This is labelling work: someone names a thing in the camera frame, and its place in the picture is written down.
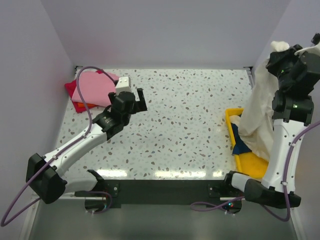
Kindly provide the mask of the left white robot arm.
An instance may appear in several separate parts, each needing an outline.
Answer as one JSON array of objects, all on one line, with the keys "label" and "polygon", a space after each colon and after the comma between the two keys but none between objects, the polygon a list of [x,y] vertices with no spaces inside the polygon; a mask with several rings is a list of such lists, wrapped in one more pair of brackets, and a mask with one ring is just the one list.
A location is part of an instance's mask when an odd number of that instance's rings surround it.
[{"label": "left white robot arm", "polygon": [[54,151],[43,156],[35,153],[29,158],[26,183],[46,204],[55,202],[64,193],[87,191],[99,196],[103,192],[104,184],[97,179],[68,183],[63,176],[85,154],[120,133],[132,115],[147,111],[142,88],[137,88],[137,95],[122,91],[108,96],[111,105],[92,119],[84,131]]}]

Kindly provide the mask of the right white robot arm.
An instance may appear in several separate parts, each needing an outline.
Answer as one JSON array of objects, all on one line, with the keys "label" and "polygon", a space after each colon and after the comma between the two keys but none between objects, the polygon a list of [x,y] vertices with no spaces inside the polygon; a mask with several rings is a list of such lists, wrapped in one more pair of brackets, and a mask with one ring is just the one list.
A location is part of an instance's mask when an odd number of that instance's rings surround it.
[{"label": "right white robot arm", "polygon": [[239,191],[253,203],[277,209],[296,208],[301,198],[295,194],[295,173],[304,134],[314,127],[314,103],[310,92],[320,80],[320,46],[294,45],[272,52],[267,71],[278,80],[272,101],[274,142],[266,173],[261,181],[230,171],[223,192],[230,197]]}]

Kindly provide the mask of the cream t shirt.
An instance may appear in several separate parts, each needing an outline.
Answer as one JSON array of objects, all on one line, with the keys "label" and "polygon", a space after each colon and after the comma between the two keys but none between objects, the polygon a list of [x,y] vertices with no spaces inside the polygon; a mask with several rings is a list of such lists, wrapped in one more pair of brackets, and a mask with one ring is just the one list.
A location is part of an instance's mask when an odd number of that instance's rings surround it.
[{"label": "cream t shirt", "polygon": [[[284,52],[290,47],[285,41],[272,41],[272,52]],[[298,50],[315,54],[315,85],[320,80],[320,46],[314,45]],[[274,144],[274,121],[282,120],[311,123],[314,103],[310,93],[313,87],[279,87],[278,79],[268,72],[266,66],[270,60],[264,60],[255,70],[254,86],[244,107],[238,132],[241,140],[258,157],[269,161]]]}]

